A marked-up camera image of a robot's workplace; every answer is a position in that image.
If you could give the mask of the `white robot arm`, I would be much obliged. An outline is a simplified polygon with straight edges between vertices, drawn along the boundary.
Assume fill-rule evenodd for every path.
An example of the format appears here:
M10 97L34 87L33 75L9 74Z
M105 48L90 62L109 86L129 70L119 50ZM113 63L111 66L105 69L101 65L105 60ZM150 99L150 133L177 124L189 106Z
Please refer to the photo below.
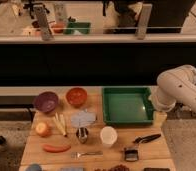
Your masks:
M157 89L150 95L157 111L169 112L177 102L196 113L196 68L182 65L166 70L157 77Z

